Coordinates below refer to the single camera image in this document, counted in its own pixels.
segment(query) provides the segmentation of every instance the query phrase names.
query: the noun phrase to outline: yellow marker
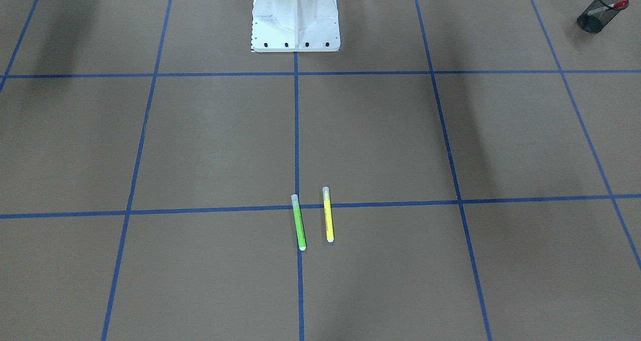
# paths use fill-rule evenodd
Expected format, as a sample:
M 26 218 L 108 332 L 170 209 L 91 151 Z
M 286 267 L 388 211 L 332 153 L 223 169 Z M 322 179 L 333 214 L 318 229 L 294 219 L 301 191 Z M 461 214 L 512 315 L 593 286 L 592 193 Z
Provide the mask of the yellow marker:
M 325 209 L 325 234 L 327 234 L 327 242 L 334 242 L 334 221 L 332 221 L 332 203 L 330 202 L 329 187 L 323 187 L 323 208 Z

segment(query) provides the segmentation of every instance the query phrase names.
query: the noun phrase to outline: gray surface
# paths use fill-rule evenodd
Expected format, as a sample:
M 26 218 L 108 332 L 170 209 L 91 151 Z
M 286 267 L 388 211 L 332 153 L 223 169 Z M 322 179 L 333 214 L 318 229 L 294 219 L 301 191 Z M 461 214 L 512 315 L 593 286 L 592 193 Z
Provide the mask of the gray surface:
M 2 220 L 2 339 L 99 339 L 121 227 L 121 216 Z
M 467 206 L 495 339 L 635 339 L 641 278 L 609 200 Z
M 3 74 L 33 1 L 0 0 Z M 529 0 L 419 0 L 434 69 L 466 73 L 437 94 L 430 74 L 158 77 L 139 168 L 151 77 L 14 78 L 153 72 L 167 1 L 37 4 L 0 92 L 0 338 L 100 339 L 107 314 L 108 341 L 483 340 L 477 286 L 496 341 L 641 334 L 639 264 L 563 77 L 527 72 L 556 70 Z M 343 48 L 299 71 L 429 69 L 414 0 L 338 1 Z M 639 249 L 640 3 L 591 36 L 591 0 L 534 1 L 563 69 L 636 70 L 565 76 Z M 249 52 L 250 3 L 173 0 L 160 72 L 293 72 Z
M 290 213 L 132 217 L 110 339 L 295 339 Z
M 484 339 L 457 206 L 321 210 L 306 225 L 305 339 Z

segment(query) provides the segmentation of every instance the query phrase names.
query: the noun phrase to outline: marker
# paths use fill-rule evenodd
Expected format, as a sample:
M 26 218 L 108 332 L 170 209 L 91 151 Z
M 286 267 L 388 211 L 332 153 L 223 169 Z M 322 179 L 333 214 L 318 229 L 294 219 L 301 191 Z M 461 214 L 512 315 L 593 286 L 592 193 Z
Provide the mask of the marker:
M 593 16 L 593 15 L 595 15 L 597 13 L 601 13 L 601 12 L 604 12 L 606 10 L 611 10 L 612 8 L 614 8 L 615 10 L 618 10 L 619 8 L 623 8 L 625 6 L 627 6 L 627 1 L 620 1 L 620 2 L 617 2 L 617 3 L 612 3 L 607 7 L 596 8 L 595 10 L 591 10 L 591 11 L 585 13 L 585 15 Z
M 298 195 L 291 195 L 291 208 L 293 209 L 293 221 L 296 224 L 296 238 L 298 239 L 298 249 L 307 249 L 307 242 L 305 241 L 305 229 L 302 228 L 302 217 L 300 216 L 300 204 L 298 203 Z
M 330 202 L 330 188 L 323 187 L 323 208 L 325 209 L 325 234 L 327 242 L 334 242 L 334 221 L 332 221 L 332 202 Z

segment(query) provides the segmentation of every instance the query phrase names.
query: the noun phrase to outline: black mesh pen holder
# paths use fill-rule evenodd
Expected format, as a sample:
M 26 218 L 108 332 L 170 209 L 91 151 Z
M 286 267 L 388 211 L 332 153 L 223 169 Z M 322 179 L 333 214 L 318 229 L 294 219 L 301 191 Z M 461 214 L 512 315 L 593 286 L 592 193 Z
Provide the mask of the black mesh pen holder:
M 627 8 L 627 0 L 594 0 L 576 19 L 587 33 L 599 33 L 620 11 Z

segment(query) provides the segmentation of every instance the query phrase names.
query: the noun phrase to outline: black object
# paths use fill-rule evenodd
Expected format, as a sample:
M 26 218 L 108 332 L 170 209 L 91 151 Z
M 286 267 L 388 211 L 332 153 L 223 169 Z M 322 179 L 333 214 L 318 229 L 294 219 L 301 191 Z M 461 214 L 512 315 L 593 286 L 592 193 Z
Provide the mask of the black object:
M 620 8 L 611 5 L 625 1 Z M 579 27 L 588 33 L 599 33 L 620 11 L 627 8 L 628 0 L 594 0 L 576 19 Z

